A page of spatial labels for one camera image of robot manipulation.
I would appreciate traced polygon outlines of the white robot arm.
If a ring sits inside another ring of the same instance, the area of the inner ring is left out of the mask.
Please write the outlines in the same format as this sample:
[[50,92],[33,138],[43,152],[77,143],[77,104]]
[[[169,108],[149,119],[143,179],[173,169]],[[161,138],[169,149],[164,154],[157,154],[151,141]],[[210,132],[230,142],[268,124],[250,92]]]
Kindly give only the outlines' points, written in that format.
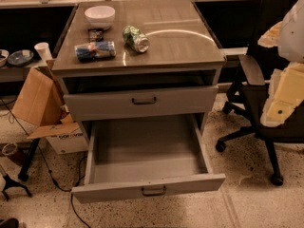
[[274,70],[260,117],[263,125],[276,127],[304,101],[304,0],[297,0],[283,20],[257,43],[265,48],[277,47],[278,55],[289,62],[284,69]]

